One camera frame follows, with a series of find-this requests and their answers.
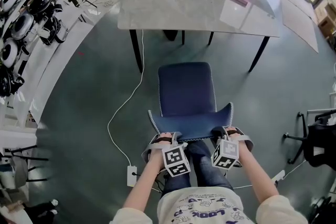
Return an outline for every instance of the black table leg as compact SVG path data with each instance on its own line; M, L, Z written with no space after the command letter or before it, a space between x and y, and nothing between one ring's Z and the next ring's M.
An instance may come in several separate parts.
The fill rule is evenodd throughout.
M140 55L140 50L139 50L139 43L138 43L138 37L137 37L137 31L130 29L130 34L131 34L131 39L132 39L132 45L133 45L133 50L136 58L136 62L139 67L140 73L142 73L142 61L141 61L141 55Z
M208 46L210 45L213 36L214 36L214 32L211 32L211 34L210 34L210 38L209 38Z
M249 73L252 72L252 70L256 66L256 64L257 64L257 62L258 62L261 54L263 54L262 52L264 51L264 48L266 47L268 40L269 40L269 37L264 37L264 39L262 40L260 48L259 48L259 50L258 50L258 52L257 52L257 54L256 54L256 56L255 56L255 58L254 58L254 60L252 62L250 70L248 71Z

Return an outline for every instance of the forearm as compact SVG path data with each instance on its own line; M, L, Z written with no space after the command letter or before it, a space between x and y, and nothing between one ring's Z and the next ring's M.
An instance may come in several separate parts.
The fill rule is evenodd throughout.
M159 171L160 165L156 161L149 161L136 185L128 195L123 207L134 208L144 212L153 183Z
M242 151L239 151L239 156L239 160L260 203L271 196L279 195L273 181L247 148L243 148Z

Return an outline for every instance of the concrete floor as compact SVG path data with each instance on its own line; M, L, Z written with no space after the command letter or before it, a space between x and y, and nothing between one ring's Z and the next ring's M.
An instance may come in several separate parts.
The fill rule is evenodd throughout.
M279 0L271 5L281 20ZM114 5L74 53L41 118L36 155L50 161L42 163L30 177L46 176L49 181L30 183L30 202L35 205L58 199L55 223L108 223L130 192L126 186L128 162L107 132L113 113L140 80L129 32L117 28L119 8L119 3ZM111 123L113 138L140 172L144 167L140 154L155 134L147 110L160 111L159 66L206 61L212 66L217 106L234 103L233 125L253 139L253 153L262 167L271 177L282 169L291 171L295 165L288 165L287 159L300 143L284 142L282 134L301 136L297 112L329 107L328 94L332 91L336 55L317 27L315 30L319 54L281 25L281 37L270 38L251 74L247 70L262 37L215 33L208 47L209 33L187 31L182 46L181 32L170 42L161 31L145 30L144 80ZM328 166L313 168L304 163L280 182L278 189L297 210L308 215L312 200L325 195L334 178L335 172ZM228 179L234 187L249 184L242 168L230 170ZM255 219L258 202L252 188L236 193L247 216ZM153 191L146 208L154 223L159 199Z

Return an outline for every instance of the table top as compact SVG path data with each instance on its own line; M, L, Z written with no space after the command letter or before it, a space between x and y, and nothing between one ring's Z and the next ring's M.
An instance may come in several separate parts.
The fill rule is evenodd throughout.
M119 29L202 30L279 37L267 0L123 0Z

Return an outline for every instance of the shelf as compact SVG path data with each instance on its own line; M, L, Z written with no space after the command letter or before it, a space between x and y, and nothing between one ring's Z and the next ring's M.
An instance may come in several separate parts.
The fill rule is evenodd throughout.
M60 51L62 51L62 53L64 50L65 51L67 49L72 50L73 47L77 48L82 42L82 40L89 33L89 31L92 29L91 25L85 23L82 23L80 25L83 27L83 30L85 31L81 31L78 28L75 29L75 27L73 26L76 22L77 23L75 25L79 23L78 17L81 15L82 12L83 11L80 8L65 6L63 12L57 13L57 18L61 19L65 23L66 27L70 29L68 37L64 43L59 44L56 41L53 41L50 46L47 46L41 41L41 39L38 39L37 44L35 45L34 50L31 52L26 67L22 73L22 77L25 80L25 83L18 89L17 93L14 95L13 107L15 115L19 122L19 126L25 125L29 110L39 111L41 109L40 106L35 108L34 104L37 103L38 101L33 102L33 98L36 95L36 90L39 86L40 80L44 75L47 66L49 65L49 62L53 62L52 58L54 57L54 53L58 48L58 46L60 45L59 49ZM63 68L69 61L72 54L73 53L71 53L70 55L61 54L65 60L57 58L58 59L57 61L59 61L60 66L63 65L60 72L62 72Z
M10 24L15 21L17 19L18 16L20 16L20 9L22 8L23 4L26 2L27 0L21 0L20 3L15 7L15 9L13 10L13 12L10 14L10 16L7 18L5 25L4 25L4 29L2 32L2 38L4 37L6 31L8 30Z

